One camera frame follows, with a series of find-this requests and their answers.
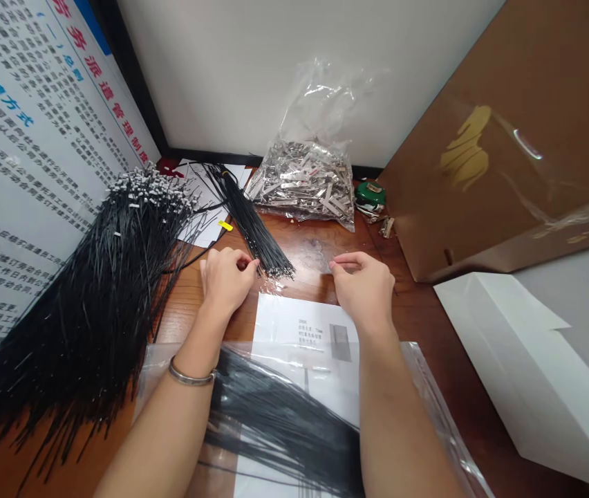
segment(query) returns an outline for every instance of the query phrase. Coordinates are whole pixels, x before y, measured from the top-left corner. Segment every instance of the right hand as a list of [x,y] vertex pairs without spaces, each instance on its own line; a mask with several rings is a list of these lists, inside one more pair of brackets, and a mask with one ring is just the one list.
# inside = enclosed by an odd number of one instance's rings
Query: right hand
[[[391,324],[391,293],[395,278],[389,267],[365,252],[350,252],[329,262],[336,296],[359,328]],[[346,269],[357,270],[350,274]]]

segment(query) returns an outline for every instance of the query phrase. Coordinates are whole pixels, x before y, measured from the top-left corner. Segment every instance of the poster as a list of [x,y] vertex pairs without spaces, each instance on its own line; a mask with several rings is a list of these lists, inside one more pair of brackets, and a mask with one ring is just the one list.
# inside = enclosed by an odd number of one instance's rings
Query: poster
[[115,177],[159,158],[86,0],[0,0],[0,341]]

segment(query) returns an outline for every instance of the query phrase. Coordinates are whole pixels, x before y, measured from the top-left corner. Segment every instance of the clear plastic bag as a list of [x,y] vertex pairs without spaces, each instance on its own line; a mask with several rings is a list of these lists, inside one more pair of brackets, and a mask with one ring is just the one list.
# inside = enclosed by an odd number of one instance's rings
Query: clear plastic bag
[[298,221],[337,220],[354,232],[349,141],[339,134],[357,98],[372,85],[363,71],[341,71],[324,60],[302,64],[297,97],[246,187],[265,211]]
[[[134,418],[149,399],[158,379],[181,344],[150,344],[140,375]],[[227,342],[224,346],[265,365],[270,371],[302,387],[352,425],[359,425],[359,345],[349,343],[343,359],[324,353],[330,348],[276,342]],[[402,342],[406,363],[468,498],[494,498],[481,471],[463,443],[458,429],[416,342]],[[229,424],[224,430],[241,431]],[[200,453],[187,496],[220,498],[299,498],[301,483],[244,456],[208,445]]]

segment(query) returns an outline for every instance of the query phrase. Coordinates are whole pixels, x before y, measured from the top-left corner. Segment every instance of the bundle of black cables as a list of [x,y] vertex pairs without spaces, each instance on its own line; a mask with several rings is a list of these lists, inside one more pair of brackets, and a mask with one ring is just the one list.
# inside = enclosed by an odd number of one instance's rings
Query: bundle of black cables
[[277,470],[304,490],[364,496],[357,427],[231,348],[221,349],[216,370],[208,444]]
[[39,461],[47,480],[83,425],[91,426],[87,442],[103,428],[107,435],[134,394],[179,272],[162,274],[183,266],[191,250],[177,236],[200,230],[193,213],[173,178],[154,168],[122,175],[53,283],[0,344],[0,442],[18,426],[20,450],[50,420],[25,480]]
[[230,216],[246,240],[251,255],[254,259],[260,259],[262,270],[274,279],[294,278],[295,267],[255,211],[253,202],[245,197],[235,175],[222,164],[201,164],[205,167],[218,199],[227,206]]

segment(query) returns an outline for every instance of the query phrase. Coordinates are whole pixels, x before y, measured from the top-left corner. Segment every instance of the black wall trim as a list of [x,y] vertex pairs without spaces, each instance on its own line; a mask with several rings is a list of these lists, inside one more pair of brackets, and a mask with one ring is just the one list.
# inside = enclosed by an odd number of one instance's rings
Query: black wall trim
[[[158,117],[158,112],[156,112],[154,101],[151,99],[149,87],[144,79],[138,56],[133,49],[131,37],[124,24],[117,0],[88,1],[161,156],[172,159],[186,158],[202,163],[223,163],[253,167],[257,167],[262,163],[262,156],[170,147]],[[355,180],[377,178],[380,173],[382,173],[382,168],[352,166],[352,174]]]
[[[191,149],[170,149],[169,155],[173,159],[190,159],[201,163],[237,164],[242,166],[258,167],[262,163],[262,156],[248,156],[245,154],[228,154],[225,152],[196,151]],[[355,180],[362,178],[375,179],[382,168],[373,166],[352,166],[352,177]]]
[[135,54],[129,31],[124,24],[122,12],[117,0],[89,0],[94,15],[101,26],[108,45],[113,52],[115,62],[120,67],[124,80],[131,91],[131,95],[142,114],[142,119],[149,129],[161,156],[169,157],[170,146],[161,121],[158,118],[156,107],[151,99],[149,87],[144,80],[138,56]]

